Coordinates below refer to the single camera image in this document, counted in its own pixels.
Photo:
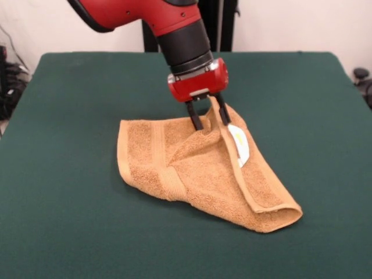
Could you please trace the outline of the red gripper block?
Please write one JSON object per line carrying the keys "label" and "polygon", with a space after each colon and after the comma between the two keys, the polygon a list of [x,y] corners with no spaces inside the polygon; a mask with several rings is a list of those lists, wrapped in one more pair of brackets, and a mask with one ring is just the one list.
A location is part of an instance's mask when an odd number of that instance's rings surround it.
{"label": "red gripper block", "polygon": [[193,99],[202,94],[216,94],[219,113],[225,126],[231,123],[226,103],[220,91],[227,88],[228,70],[222,58],[215,59],[201,69],[175,76],[169,74],[167,78],[169,90],[179,102],[185,102],[187,112],[196,130],[203,130],[202,122],[193,106]]}

